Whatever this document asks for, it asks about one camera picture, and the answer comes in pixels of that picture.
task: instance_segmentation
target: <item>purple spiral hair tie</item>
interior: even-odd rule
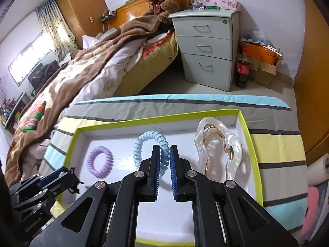
[[[97,171],[94,167],[94,161],[95,161],[96,157],[101,153],[105,154],[105,164],[101,168],[101,170]],[[103,146],[94,148],[87,158],[88,171],[93,176],[96,176],[97,178],[107,177],[107,175],[111,172],[112,164],[113,164],[112,152],[109,151],[109,149],[107,147],[103,147]]]

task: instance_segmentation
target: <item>ceiling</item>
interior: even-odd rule
[[[15,0],[0,24],[0,42],[28,13],[47,0]]]

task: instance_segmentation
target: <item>tiled floor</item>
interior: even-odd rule
[[[233,85],[230,92],[225,92],[208,86],[187,82],[185,81],[184,71],[182,69],[169,66],[163,73],[161,73],[140,92],[140,94],[171,93],[273,96],[286,102],[292,111],[297,114],[293,87],[279,80],[276,80],[273,83],[272,89],[268,89],[252,81],[248,81],[245,89],[240,89]]]

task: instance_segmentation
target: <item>white tissue roll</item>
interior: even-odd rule
[[[315,163],[307,167],[308,186],[316,186],[323,181],[329,179],[329,154],[326,153]]]

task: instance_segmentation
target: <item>white drawer cabinet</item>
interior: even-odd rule
[[[239,12],[184,10],[171,14],[189,82],[229,91],[239,41]]]

